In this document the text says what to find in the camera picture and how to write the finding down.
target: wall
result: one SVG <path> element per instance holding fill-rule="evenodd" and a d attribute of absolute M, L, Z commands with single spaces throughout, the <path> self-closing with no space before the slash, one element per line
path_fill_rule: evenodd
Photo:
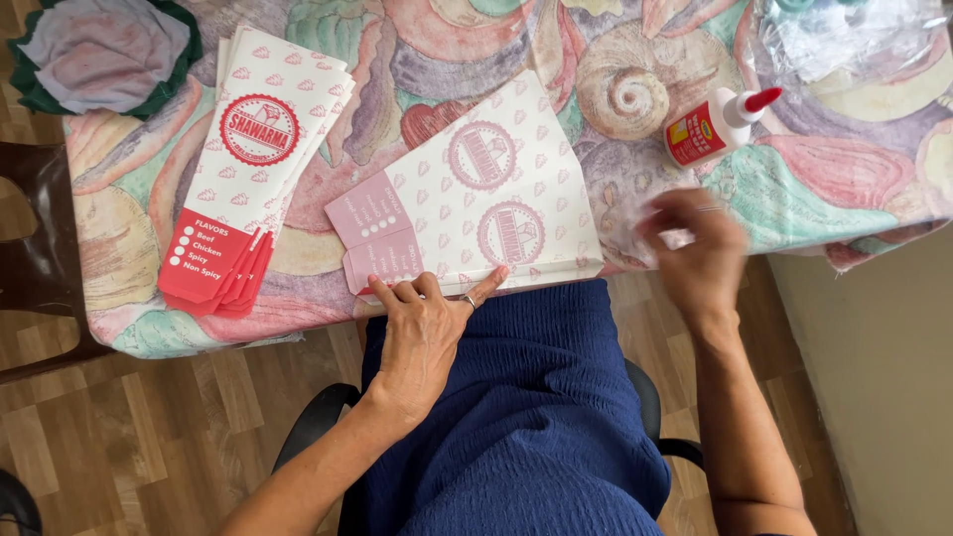
<path fill-rule="evenodd" d="M 772 256 L 862 536 L 953 526 L 953 226 L 837 276 Z"/>

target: floral tablecloth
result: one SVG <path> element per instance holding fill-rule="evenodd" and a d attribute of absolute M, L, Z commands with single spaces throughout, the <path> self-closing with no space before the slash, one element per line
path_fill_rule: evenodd
<path fill-rule="evenodd" d="M 610 272 L 644 269 L 620 246 L 658 193 L 703 185 L 754 252 L 821 246 L 844 270 L 953 216 L 949 42 L 904 79 L 816 94 L 741 60 L 745 1 L 194 0 L 205 55 L 143 123 L 115 113 L 66 120 L 86 304 L 93 334 L 141 358 L 191 354 L 366 316 L 323 206 L 536 70 L 582 163 Z M 214 108 L 218 38 L 239 22 L 348 62 L 355 97 L 300 179 L 254 310 L 242 320 L 169 310 L 159 264 Z M 765 61 L 754 50 L 756 61 Z M 781 85 L 751 145 L 690 172 L 667 163 L 659 126 L 711 88 Z"/>

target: woman's left hand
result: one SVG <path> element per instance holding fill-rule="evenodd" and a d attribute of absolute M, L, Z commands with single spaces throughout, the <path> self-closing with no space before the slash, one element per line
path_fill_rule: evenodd
<path fill-rule="evenodd" d="M 380 371 L 361 401 L 369 402 L 377 415 L 385 417 L 383 423 L 397 426 L 406 435 L 427 417 L 447 384 L 467 319 L 508 274 L 507 267 L 500 266 L 470 289 L 466 295 L 474 305 L 464 299 L 445 299 L 430 272 L 393 288 L 376 276 L 368 278 L 387 309 L 387 333 Z"/>

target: ring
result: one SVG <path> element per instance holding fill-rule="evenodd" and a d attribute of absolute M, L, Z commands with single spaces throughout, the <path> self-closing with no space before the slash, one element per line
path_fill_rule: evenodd
<path fill-rule="evenodd" d="M 457 298 L 457 299 L 458 299 L 459 301 L 466 301 L 467 303 L 470 304 L 471 307 L 474 308 L 474 311 L 476 311 L 476 309 L 477 309 L 477 304 L 474 302 L 474 299 L 473 299 L 473 298 L 470 298 L 470 295 L 464 294 L 464 295 L 460 296 L 460 297 Z"/>

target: wood laminate floor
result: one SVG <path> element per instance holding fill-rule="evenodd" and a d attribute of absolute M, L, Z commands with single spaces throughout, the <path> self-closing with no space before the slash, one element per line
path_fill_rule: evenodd
<path fill-rule="evenodd" d="M 0 0 L 0 38 L 35 0 Z M 0 140 L 56 143 L 55 118 L 31 115 L 7 83 L 0 50 Z M 19 191 L 0 178 L 0 240 L 35 226 Z M 678 313 L 654 274 L 610 278 L 619 343 L 654 380 L 662 437 L 698 438 L 694 357 Z M 821 536 L 857 534 L 840 473 L 764 258 L 740 291 L 741 331 L 761 390 L 781 428 Z M 0 311 L 0 369 L 71 348 L 72 319 Z M 270 473 L 288 430 L 323 387 L 359 384 L 353 323 L 298 343 L 196 358 L 141 361 L 115 354 L 0 385 L 0 467 L 40 506 L 49 536 L 191 536 L 212 532 Z M 659 518 L 669 536 L 716 534 L 704 475 L 682 460 Z M 336 533 L 336 511 L 319 530 Z M 14 534 L 0 523 L 0 535 Z"/>

